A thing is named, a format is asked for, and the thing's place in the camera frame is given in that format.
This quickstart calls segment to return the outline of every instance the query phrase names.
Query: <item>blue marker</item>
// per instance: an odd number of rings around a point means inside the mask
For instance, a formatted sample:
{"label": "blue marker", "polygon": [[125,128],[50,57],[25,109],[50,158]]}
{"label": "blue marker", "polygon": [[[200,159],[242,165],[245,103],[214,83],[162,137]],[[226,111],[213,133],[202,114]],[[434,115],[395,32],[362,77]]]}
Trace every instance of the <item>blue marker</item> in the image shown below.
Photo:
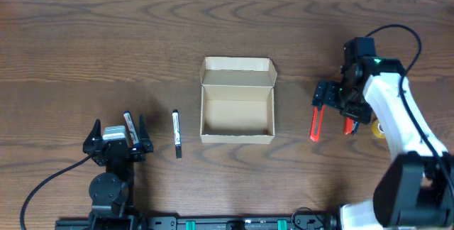
{"label": "blue marker", "polygon": [[129,134],[131,135],[131,139],[133,140],[134,148],[140,148],[139,137],[137,136],[137,132],[135,132],[133,118],[131,117],[131,113],[129,111],[125,111],[123,114],[126,120],[126,125],[129,129]]}

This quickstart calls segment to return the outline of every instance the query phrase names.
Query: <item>yellow round object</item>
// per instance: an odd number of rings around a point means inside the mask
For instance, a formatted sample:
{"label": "yellow round object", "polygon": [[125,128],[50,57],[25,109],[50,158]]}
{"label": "yellow round object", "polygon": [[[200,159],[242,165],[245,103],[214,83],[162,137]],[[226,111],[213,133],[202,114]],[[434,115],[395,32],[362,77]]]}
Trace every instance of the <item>yellow round object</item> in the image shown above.
{"label": "yellow round object", "polygon": [[372,123],[372,132],[377,138],[384,138],[383,128],[380,126],[380,122],[378,120],[375,120]]}

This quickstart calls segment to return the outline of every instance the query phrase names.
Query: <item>brown wood surface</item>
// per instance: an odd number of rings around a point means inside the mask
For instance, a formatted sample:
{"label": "brown wood surface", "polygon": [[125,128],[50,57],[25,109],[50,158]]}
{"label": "brown wood surface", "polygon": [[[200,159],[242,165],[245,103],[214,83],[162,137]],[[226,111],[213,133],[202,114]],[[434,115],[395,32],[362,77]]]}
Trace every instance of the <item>brown wood surface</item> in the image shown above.
{"label": "brown wood surface", "polygon": [[[309,140],[316,82],[338,79],[344,42],[384,24],[422,37],[410,74],[419,108],[454,150],[453,0],[1,0],[0,229],[17,229],[28,193],[85,155],[96,118],[145,115],[155,152],[136,166],[144,212],[290,214],[370,198],[389,165],[370,126],[344,136],[325,110],[321,142]],[[406,31],[376,36],[382,56],[407,65]],[[271,145],[203,145],[199,67],[206,55],[272,58],[277,136]],[[171,112],[181,113],[175,159]],[[86,217],[92,161],[47,184],[26,214],[29,229]]]}

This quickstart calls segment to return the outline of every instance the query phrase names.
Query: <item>box lid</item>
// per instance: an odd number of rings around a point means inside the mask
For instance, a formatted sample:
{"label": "box lid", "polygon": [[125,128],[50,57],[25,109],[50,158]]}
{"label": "box lid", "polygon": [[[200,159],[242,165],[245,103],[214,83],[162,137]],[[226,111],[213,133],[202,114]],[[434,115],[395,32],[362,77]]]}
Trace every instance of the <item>box lid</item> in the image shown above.
{"label": "box lid", "polygon": [[200,70],[203,86],[273,87],[277,72],[269,58],[205,57]]}

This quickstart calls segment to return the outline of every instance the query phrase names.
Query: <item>marker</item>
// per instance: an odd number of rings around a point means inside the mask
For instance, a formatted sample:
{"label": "marker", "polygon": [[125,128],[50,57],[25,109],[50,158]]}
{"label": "marker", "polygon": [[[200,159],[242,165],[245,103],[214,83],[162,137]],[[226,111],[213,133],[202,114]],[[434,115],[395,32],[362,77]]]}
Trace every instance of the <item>marker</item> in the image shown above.
{"label": "marker", "polygon": [[129,111],[125,111],[123,116],[126,120],[126,125],[128,126],[129,134],[131,135],[131,139],[133,140],[134,147],[140,148],[139,137],[137,137],[137,132],[135,132],[134,122],[133,118],[131,117],[131,113],[129,113]]}
{"label": "marker", "polygon": [[182,136],[179,132],[179,113],[178,110],[174,110],[172,113],[173,118],[173,133],[175,137],[175,152],[177,152],[177,158],[182,157]]}

